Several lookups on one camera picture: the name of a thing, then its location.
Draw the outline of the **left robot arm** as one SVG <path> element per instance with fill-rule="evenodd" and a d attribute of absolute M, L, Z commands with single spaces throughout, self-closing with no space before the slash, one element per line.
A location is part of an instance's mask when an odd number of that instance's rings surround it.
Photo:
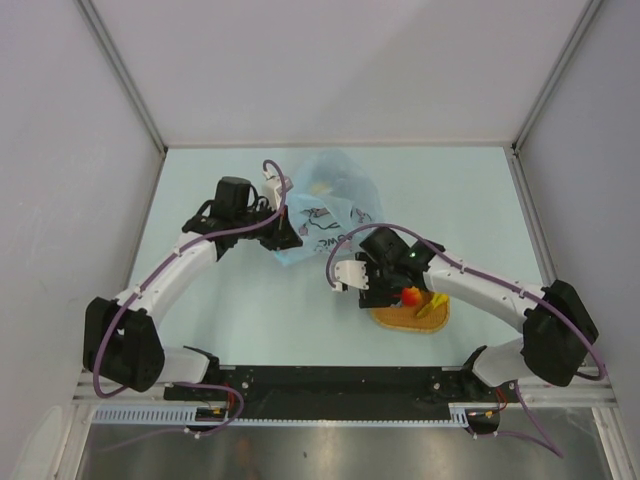
<path fill-rule="evenodd" d="M 250 181 L 223 177 L 213 199 L 186 221 L 168 257 L 148 277 L 113 299 L 97 297 L 85 311 L 83 366 L 94 381 L 145 392 L 157 383 L 185 383 L 197 398 L 214 397 L 221 376 L 215 357 L 195 347 L 166 347 L 159 327 L 173 304 L 206 269 L 241 240 L 269 251 L 301 246 L 291 226 L 289 178 L 267 173 L 258 192 Z"/>

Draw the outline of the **pink fake peach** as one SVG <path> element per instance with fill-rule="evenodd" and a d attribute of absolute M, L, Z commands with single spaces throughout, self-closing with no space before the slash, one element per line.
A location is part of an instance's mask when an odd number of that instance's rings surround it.
<path fill-rule="evenodd" d="M 403 306 L 415 307 L 423 302 L 422 292 L 417 287 L 404 288 L 400 295 Z"/>

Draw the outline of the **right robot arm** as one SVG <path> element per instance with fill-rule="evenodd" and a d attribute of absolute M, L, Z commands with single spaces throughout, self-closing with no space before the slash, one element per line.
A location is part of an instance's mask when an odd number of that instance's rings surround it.
<path fill-rule="evenodd" d="M 388 307 L 403 288 L 446 294 L 502 320 L 518 338 L 481 346 L 467 359 L 463 393 L 484 401 L 497 386 L 535 376 L 566 387 L 578 376 L 599 332 L 575 288 L 561 280 L 549 286 L 522 283 L 490 274 L 426 240 L 408 245 L 382 226 L 360 243 L 368 287 L 363 308 Z"/>

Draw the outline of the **light blue plastic bag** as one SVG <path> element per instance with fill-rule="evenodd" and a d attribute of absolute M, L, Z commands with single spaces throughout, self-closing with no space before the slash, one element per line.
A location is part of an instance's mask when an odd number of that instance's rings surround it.
<path fill-rule="evenodd" d="M 286 194 L 288 218 L 302 245 L 276 254 L 284 266 L 327 255 L 346 233 L 384 220 L 374 182 L 341 150 L 324 150 L 305 160 L 292 183 Z"/>

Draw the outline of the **yellow fake banana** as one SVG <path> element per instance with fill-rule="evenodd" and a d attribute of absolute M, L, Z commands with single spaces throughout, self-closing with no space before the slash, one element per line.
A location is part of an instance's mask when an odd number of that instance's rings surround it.
<path fill-rule="evenodd" d="M 424 318 L 430 315 L 434 310 L 442 305 L 446 305 L 449 302 L 449 297 L 446 294 L 434 293 L 430 301 L 426 303 L 416 314 L 416 318 Z"/>

